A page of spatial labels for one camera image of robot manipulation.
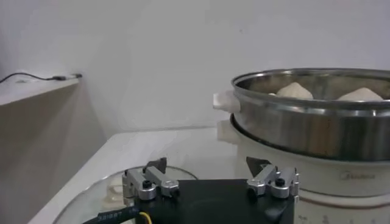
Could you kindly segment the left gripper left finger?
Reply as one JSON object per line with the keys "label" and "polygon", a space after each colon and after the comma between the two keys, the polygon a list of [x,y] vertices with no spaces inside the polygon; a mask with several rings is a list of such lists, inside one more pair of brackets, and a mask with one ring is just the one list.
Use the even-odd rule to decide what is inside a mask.
{"label": "left gripper left finger", "polygon": [[158,193],[163,197],[177,198],[180,195],[179,181],[169,178],[166,168],[167,158],[162,157],[143,167],[125,170],[122,174],[123,200],[151,201]]}

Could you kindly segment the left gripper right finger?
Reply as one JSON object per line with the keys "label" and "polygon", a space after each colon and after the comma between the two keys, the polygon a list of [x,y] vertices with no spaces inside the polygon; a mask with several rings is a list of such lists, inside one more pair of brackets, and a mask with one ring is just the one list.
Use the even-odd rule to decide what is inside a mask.
{"label": "left gripper right finger", "polygon": [[254,196],[260,197],[270,192],[275,198],[297,197],[299,195],[299,173],[296,168],[279,169],[266,159],[246,158],[252,178],[247,180],[247,188]]}

